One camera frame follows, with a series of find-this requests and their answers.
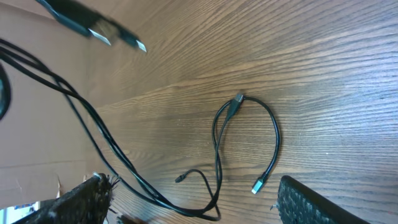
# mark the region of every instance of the wooden surface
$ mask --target wooden surface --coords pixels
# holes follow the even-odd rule
[[[197,168],[215,186],[211,122],[244,90],[272,108],[282,147],[267,185],[253,195],[275,136],[266,112],[244,103],[221,147],[220,223],[280,223],[269,208],[283,175],[371,223],[396,223],[396,0],[120,0],[111,7],[108,14],[136,32],[149,53],[92,41],[90,101],[138,171],[170,201],[203,208],[210,200],[198,176],[174,179]],[[137,187],[104,141],[101,147]],[[93,158],[90,168],[101,169]],[[206,223],[153,207],[121,186],[112,207],[150,223]]]

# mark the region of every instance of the cable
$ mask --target cable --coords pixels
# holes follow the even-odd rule
[[[1,60],[5,61],[9,65],[11,65],[15,69],[17,69],[18,71],[27,75],[28,77],[31,77],[32,79],[40,82],[41,84],[43,84],[49,88],[52,88],[54,90],[57,90],[60,93],[64,94],[64,96],[67,99],[69,105],[71,106],[73,112],[78,117],[79,122],[81,123],[81,125],[83,126],[83,129],[85,130],[86,134],[88,135],[90,141],[93,143],[95,150],[97,151],[101,160],[105,163],[107,168],[111,171],[111,173],[113,175],[120,178],[121,183],[124,186],[126,186],[126,188],[128,188],[131,192],[133,192],[139,198],[145,200],[146,202],[149,202],[154,205],[158,205],[160,207],[174,210],[174,211],[176,211],[182,215],[188,216],[188,217],[198,217],[198,218],[202,218],[202,219],[210,220],[210,221],[220,220],[221,213],[220,213],[219,208],[216,203],[217,203],[218,197],[220,195],[221,184],[223,181],[223,170],[222,170],[221,159],[220,159],[220,155],[219,155],[221,138],[222,138],[222,135],[226,128],[226,125],[228,124],[230,119],[236,114],[236,112],[240,109],[243,101],[245,101],[245,100],[255,101],[256,103],[259,103],[261,106],[263,106],[267,110],[267,112],[269,113],[271,120],[274,124],[275,135],[276,135],[274,156],[273,156],[268,168],[264,171],[264,173],[258,178],[256,183],[254,184],[253,190],[252,190],[253,193],[255,193],[255,194],[258,193],[258,191],[260,191],[260,189],[264,186],[269,174],[272,171],[272,168],[275,165],[275,162],[276,162],[277,156],[278,156],[278,152],[279,152],[279,148],[280,148],[280,134],[279,134],[279,129],[278,129],[276,119],[275,119],[274,115],[272,114],[272,111],[265,103],[258,100],[257,98],[244,96],[243,94],[238,94],[235,99],[227,101],[217,111],[215,118],[213,120],[212,127],[211,127],[211,138],[213,140],[213,146],[215,149],[215,172],[216,172],[216,191],[215,191],[215,193],[213,194],[213,192],[211,191],[210,185],[208,184],[208,181],[207,181],[205,175],[201,171],[196,170],[196,169],[188,170],[186,173],[184,173],[183,175],[178,177],[175,181],[176,182],[183,181],[188,176],[188,174],[190,174],[192,172],[199,173],[202,176],[203,180],[205,181],[205,184],[209,191],[211,200],[209,201],[208,205],[202,209],[188,209],[188,208],[178,207],[178,206],[172,204],[170,201],[168,201],[160,192],[158,192],[155,188],[153,188],[153,186],[151,186],[150,183],[148,183],[144,178],[142,178],[138,174],[137,170],[135,169],[135,167],[133,166],[131,161],[127,158],[127,156],[120,149],[120,147],[118,146],[116,141],[113,139],[111,133],[107,129],[105,123],[103,122],[103,120],[101,119],[99,114],[96,112],[96,110],[82,96],[80,96],[77,93],[77,91],[66,80],[64,80],[62,77],[58,76],[57,74],[51,72],[39,59],[35,58],[33,55],[31,55],[30,53],[26,52],[25,50],[19,48],[18,46],[15,46],[15,45],[13,45],[5,40],[2,40],[2,39],[0,39],[0,44],[3,44],[6,47],[12,49],[13,51],[18,52],[18,54],[17,54],[11,50],[8,50],[7,48],[0,46],[0,59]],[[22,55],[28,57],[29,59],[26,59],[25,57],[22,57],[19,54],[22,54]],[[35,73],[31,72],[30,70],[26,69],[24,66],[22,66],[21,64],[16,62],[14,59],[18,60],[18,61],[38,70],[46,75],[49,75],[50,77],[52,77],[54,79],[54,82],[56,83],[56,85],[47,81],[46,79],[41,78],[40,76],[36,75]],[[7,78],[5,72],[4,71],[2,72],[1,67],[0,67],[0,75],[1,75],[0,76],[1,80],[3,80],[4,77]],[[145,193],[148,195],[148,197],[139,193],[134,188],[132,188],[122,177],[119,176],[119,174],[109,164],[109,162],[106,160],[106,158],[102,154],[99,146],[95,142],[95,140],[94,140],[92,134],[90,133],[89,129],[87,128],[85,122],[81,118],[80,113],[76,109],[76,107],[73,104],[70,97],[77,99],[83,105],[84,109],[87,110],[88,114],[93,119],[95,125],[97,125],[97,128],[100,131],[101,135],[104,137],[104,139],[108,143],[109,147],[114,152],[115,156],[132,173],[132,175],[136,178],[139,185],[142,187],[142,189],[145,191]],[[226,117],[225,117],[223,125],[220,129],[220,133],[219,133],[218,137],[216,137],[216,124],[218,122],[219,117],[221,116],[221,114],[223,113],[223,111],[226,108],[228,108],[228,111],[226,112]],[[213,208],[216,209],[217,217],[205,215],[205,213],[207,211],[209,211]]]

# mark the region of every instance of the wood grain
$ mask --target wood grain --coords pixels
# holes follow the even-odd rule
[[[202,180],[174,179],[198,167],[214,186],[211,122],[244,90],[277,116],[281,154],[265,189],[252,195],[275,134],[264,109],[245,102],[221,149],[221,223],[280,223],[269,207],[283,175],[371,223],[395,223],[397,9],[397,1],[120,0],[109,15],[139,34],[149,53],[92,42],[90,101],[150,183],[178,205],[202,208],[209,201]],[[102,169],[93,158],[88,170]],[[113,206],[150,223],[206,223],[153,207],[123,187]]]

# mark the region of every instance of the wire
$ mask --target wire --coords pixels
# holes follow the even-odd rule
[[[81,125],[83,126],[83,129],[85,130],[86,134],[88,135],[90,141],[93,143],[95,150],[97,151],[98,155],[100,156],[101,160],[105,163],[107,168],[111,171],[111,173],[113,175],[116,175],[117,177],[119,177],[121,183],[124,186],[126,186],[126,188],[128,188],[131,192],[133,192],[139,198],[145,200],[146,202],[149,202],[154,205],[158,205],[160,207],[174,210],[174,211],[176,211],[182,215],[188,216],[188,217],[198,217],[198,218],[202,218],[202,219],[210,220],[210,221],[218,221],[221,219],[221,213],[216,204],[218,201],[218,197],[220,196],[220,189],[221,189],[221,184],[223,181],[223,170],[222,170],[221,159],[220,159],[220,155],[219,155],[220,143],[221,143],[221,138],[222,138],[222,135],[224,133],[227,123],[235,115],[235,113],[237,112],[237,110],[241,106],[241,103],[244,100],[255,101],[255,102],[259,103],[261,106],[263,106],[270,114],[271,120],[272,120],[272,122],[274,124],[274,128],[275,128],[276,144],[275,144],[274,156],[273,156],[268,168],[260,177],[260,178],[264,179],[264,182],[267,179],[268,175],[271,173],[271,170],[275,165],[275,162],[276,162],[277,156],[278,156],[279,147],[280,147],[280,134],[279,134],[278,125],[276,123],[274,115],[272,114],[270,108],[262,101],[260,101],[256,98],[252,98],[252,97],[248,97],[248,96],[243,97],[243,95],[238,95],[239,97],[237,96],[237,98],[235,98],[234,100],[227,101],[217,111],[215,118],[213,120],[213,125],[211,127],[211,138],[213,140],[213,146],[215,149],[215,172],[216,172],[216,191],[215,191],[215,193],[213,194],[213,192],[211,191],[210,185],[209,185],[205,175],[201,171],[196,170],[196,169],[188,170],[186,173],[184,173],[183,175],[178,177],[176,179],[176,182],[183,181],[187,177],[187,175],[192,172],[199,173],[202,176],[203,180],[205,181],[205,184],[209,191],[211,200],[209,201],[208,205],[202,209],[188,209],[188,208],[178,207],[178,206],[172,204],[170,201],[168,201],[160,192],[158,192],[155,188],[153,188],[153,186],[151,186],[150,183],[148,183],[144,178],[142,178],[138,174],[136,168],[133,166],[131,161],[127,158],[127,156],[123,153],[123,151],[118,146],[116,141],[113,139],[111,133],[107,129],[105,123],[103,122],[103,120],[101,119],[99,114],[96,112],[96,110],[82,96],[80,96],[78,94],[78,92],[66,80],[64,80],[62,77],[58,76],[57,74],[51,72],[50,69],[48,69],[39,59],[37,59],[36,57],[31,55],[30,53],[26,52],[25,50],[19,48],[18,46],[15,46],[12,43],[9,43],[3,39],[0,39],[0,44],[3,44],[6,47],[12,49],[13,51],[18,52],[19,54],[22,54],[22,55],[26,56],[27,58],[29,58],[29,59],[26,59],[25,57],[22,57],[19,54],[0,46],[0,59],[1,60],[5,61],[9,65],[11,65],[15,69],[17,69],[18,71],[27,75],[28,77],[31,77],[32,79],[40,82],[41,84],[43,84],[49,88],[52,88],[54,90],[57,90],[60,93],[64,94],[64,96],[67,99],[69,105],[71,106],[73,112],[78,117],[79,122],[81,123]],[[54,79],[54,82],[56,84],[53,84],[53,83],[47,81],[46,79],[36,75],[35,73],[31,72],[30,70],[26,69],[24,66],[22,66],[21,64],[16,62],[14,59],[18,60],[18,61],[38,70],[46,75],[49,75],[50,77],[52,77]],[[1,75],[0,76],[1,80],[3,80],[4,77],[7,78],[5,72],[1,71],[1,67],[0,67],[0,75]],[[108,143],[111,150],[114,152],[116,157],[127,167],[127,169],[132,173],[132,175],[136,178],[139,185],[142,187],[142,189],[145,191],[145,193],[148,195],[148,197],[141,194],[136,189],[132,188],[122,177],[119,176],[119,174],[109,164],[109,162],[106,160],[106,158],[102,154],[98,144],[94,140],[92,134],[90,133],[90,130],[87,128],[84,120],[82,119],[80,113],[76,109],[76,106],[73,104],[70,97],[77,99],[83,105],[84,109],[87,110],[88,114],[93,119],[99,132],[104,137],[104,139]],[[218,122],[219,117],[221,116],[221,114],[223,113],[223,111],[226,108],[228,108],[226,118],[224,119],[223,125],[220,129],[220,134],[218,135],[218,137],[216,137],[216,124]],[[213,208],[216,209],[217,217],[205,215],[205,213],[207,211],[209,211]]]

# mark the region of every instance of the cable connector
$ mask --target cable connector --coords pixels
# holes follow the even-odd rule
[[[186,175],[181,175],[181,176],[179,176],[179,177],[177,177],[177,178],[175,179],[175,182],[176,182],[176,183],[179,183],[179,182],[183,181],[185,178],[186,178]]]
[[[235,96],[235,98],[232,100],[228,108],[226,119],[231,119],[236,114],[236,112],[238,112],[239,108],[242,105],[243,99],[244,99],[243,93],[238,93]]]
[[[254,185],[253,185],[253,188],[252,188],[252,190],[251,190],[251,192],[253,193],[253,194],[257,194],[258,192],[260,192],[260,190],[263,188],[263,186],[266,184],[266,180],[264,180],[262,177],[259,177],[256,181],[255,181],[255,183],[254,183]]]

